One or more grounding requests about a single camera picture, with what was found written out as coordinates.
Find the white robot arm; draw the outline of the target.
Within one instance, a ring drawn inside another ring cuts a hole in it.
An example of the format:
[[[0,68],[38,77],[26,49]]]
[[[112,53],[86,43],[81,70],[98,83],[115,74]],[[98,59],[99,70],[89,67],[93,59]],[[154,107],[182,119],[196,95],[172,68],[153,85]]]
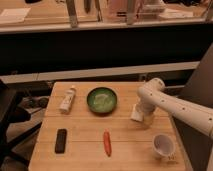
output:
[[[144,116],[152,115],[159,107],[192,128],[213,139],[213,109],[163,92],[164,82],[159,78],[151,79],[138,89],[139,111]]]

